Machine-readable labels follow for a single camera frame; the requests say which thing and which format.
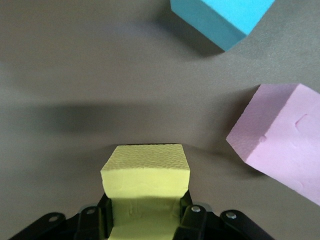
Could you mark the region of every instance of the gray surface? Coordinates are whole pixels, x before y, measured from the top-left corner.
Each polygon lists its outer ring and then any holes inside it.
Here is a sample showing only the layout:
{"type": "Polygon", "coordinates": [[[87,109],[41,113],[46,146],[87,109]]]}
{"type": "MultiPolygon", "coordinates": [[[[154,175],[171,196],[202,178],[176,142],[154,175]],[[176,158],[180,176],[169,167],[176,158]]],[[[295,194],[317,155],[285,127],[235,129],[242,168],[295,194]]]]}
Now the gray surface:
{"type": "Polygon", "coordinates": [[[225,141],[261,83],[320,91],[320,1],[277,0],[222,52],[167,0],[0,2],[0,239],[97,202],[119,144],[182,143],[195,201],[279,240],[318,240],[320,207],[225,141]]]}

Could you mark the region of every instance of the silver screw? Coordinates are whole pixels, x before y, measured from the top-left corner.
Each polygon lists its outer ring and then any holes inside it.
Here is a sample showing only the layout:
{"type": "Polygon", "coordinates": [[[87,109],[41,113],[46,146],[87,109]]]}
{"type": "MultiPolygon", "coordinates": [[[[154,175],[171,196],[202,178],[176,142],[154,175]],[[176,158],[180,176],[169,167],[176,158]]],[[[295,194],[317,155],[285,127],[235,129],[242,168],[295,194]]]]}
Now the silver screw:
{"type": "Polygon", "coordinates": [[[195,212],[195,213],[201,212],[201,209],[200,209],[200,207],[198,207],[198,206],[192,206],[192,207],[191,207],[191,210],[192,210],[193,212],[195,212]]]}
{"type": "Polygon", "coordinates": [[[237,215],[235,213],[233,213],[232,211],[228,211],[225,215],[229,219],[236,219],[237,218],[237,215]]]}
{"type": "Polygon", "coordinates": [[[56,216],[52,216],[52,217],[50,217],[50,218],[49,218],[49,222],[50,222],[50,223],[55,222],[55,221],[57,221],[57,220],[58,220],[58,218],[59,218],[59,216],[58,216],[58,215],[56,215],[56,216]]]}
{"type": "Polygon", "coordinates": [[[86,214],[93,214],[96,210],[94,208],[90,208],[88,211],[86,211],[86,214]]]}

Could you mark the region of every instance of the blue block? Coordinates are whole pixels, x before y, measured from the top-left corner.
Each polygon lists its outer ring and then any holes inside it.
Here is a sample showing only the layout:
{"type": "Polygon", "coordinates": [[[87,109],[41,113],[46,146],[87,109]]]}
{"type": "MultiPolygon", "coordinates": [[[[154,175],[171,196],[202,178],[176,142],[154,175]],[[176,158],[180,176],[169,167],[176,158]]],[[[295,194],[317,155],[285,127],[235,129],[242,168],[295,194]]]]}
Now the blue block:
{"type": "Polygon", "coordinates": [[[170,0],[171,9],[228,51],[250,34],[275,0],[170,0]]]}

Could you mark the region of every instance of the yellow foam block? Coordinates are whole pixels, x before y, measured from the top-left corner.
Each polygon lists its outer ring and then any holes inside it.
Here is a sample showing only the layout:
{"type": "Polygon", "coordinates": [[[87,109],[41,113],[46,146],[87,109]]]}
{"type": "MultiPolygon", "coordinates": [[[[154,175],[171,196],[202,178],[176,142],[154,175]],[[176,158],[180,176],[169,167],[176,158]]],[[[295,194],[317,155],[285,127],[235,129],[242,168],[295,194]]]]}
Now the yellow foam block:
{"type": "Polygon", "coordinates": [[[118,146],[101,170],[112,199],[110,240],[171,240],[190,169],[181,144],[118,146]]]}

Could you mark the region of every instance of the pink block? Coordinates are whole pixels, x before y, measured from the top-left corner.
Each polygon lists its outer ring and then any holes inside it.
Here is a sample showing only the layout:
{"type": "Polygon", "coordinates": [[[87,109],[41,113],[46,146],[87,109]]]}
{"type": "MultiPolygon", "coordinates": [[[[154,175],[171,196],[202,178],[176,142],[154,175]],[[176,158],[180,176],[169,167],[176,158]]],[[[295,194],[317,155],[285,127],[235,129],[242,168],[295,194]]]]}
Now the pink block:
{"type": "Polygon", "coordinates": [[[320,206],[320,94],[262,84],[226,140],[253,168],[320,206]]]}

